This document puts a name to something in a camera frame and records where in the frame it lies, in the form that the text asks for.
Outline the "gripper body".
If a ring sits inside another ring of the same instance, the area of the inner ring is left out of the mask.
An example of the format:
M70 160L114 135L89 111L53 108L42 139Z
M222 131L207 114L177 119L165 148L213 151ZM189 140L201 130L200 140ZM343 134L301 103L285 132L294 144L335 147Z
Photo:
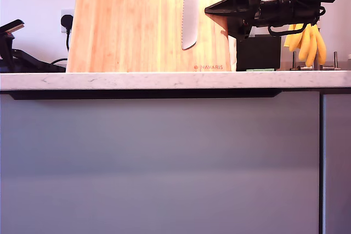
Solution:
M24 27L24 22L20 19L16 19L0 27L1 33L13 33Z
M247 23L252 27L281 26L289 8L290 0L255 0L254 15L247 17Z

